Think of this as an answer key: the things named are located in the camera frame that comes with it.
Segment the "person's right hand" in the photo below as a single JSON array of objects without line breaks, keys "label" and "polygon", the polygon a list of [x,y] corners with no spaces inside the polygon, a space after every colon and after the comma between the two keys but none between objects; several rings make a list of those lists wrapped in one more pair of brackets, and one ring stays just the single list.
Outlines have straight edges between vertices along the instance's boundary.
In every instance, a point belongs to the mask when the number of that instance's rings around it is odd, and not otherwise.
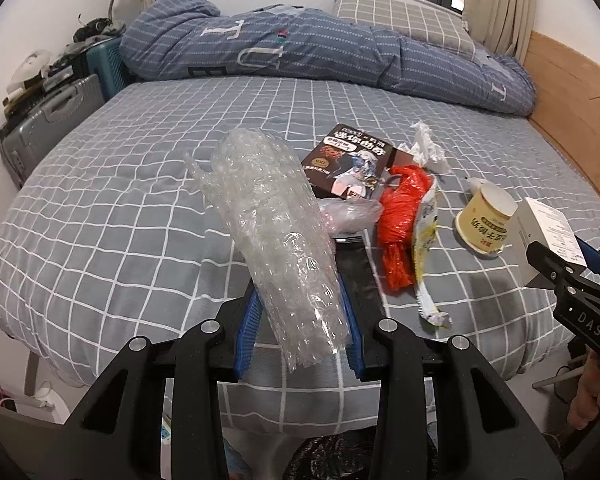
[{"label": "person's right hand", "polygon": [[600,356],[593,350],[588,354],[580,377],[576,396],[570,404],[569,425],[582,430],[600,414]]}]

